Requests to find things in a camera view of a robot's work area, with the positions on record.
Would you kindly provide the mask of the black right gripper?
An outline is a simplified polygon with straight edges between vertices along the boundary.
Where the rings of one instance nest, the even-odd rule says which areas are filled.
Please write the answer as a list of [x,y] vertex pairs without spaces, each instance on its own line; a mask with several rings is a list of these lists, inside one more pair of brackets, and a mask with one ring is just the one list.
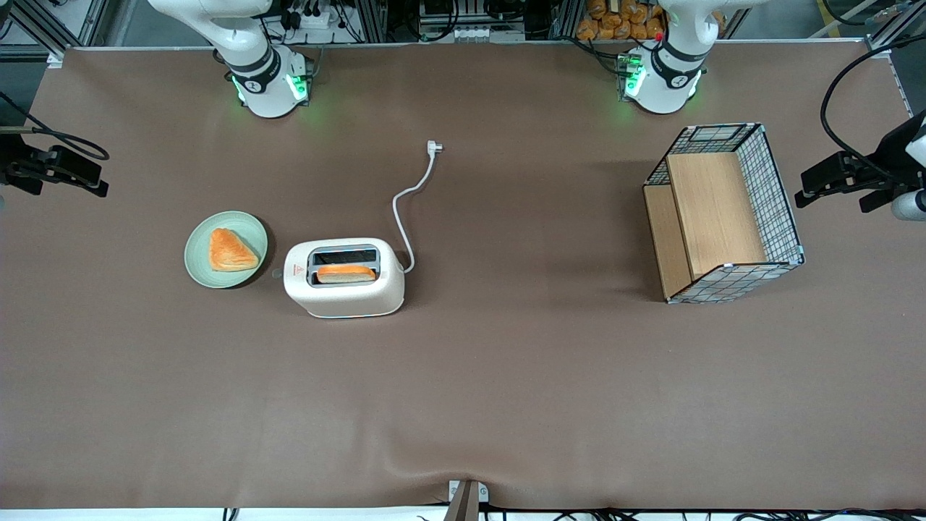
[[96,162],[66,146],[51,146],[49,151],[43,151],[27,145],[20,135],[1,135],[1,185],[20,189],[30,195],[40,195],[47,169],[76,180],[72,183],[74,187],[82,188],[96,197],[107,196],[109,184],[101,181],[101,166]]

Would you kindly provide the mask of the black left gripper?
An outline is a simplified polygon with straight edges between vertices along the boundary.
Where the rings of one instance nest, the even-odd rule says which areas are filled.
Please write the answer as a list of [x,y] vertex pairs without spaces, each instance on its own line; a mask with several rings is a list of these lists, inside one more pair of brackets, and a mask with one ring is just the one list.
[[[925,211],[925,130],[922,110],[894,128],[867,156],[885,174],[882,184],[861,198],[861,211],[873,212],[885,205],[892,212]],[[854,192],[869,188],[867,166],[846,151],[833,153],[802,174],[802,191],[796,208],[806,208],[820,198],[819,192]]]

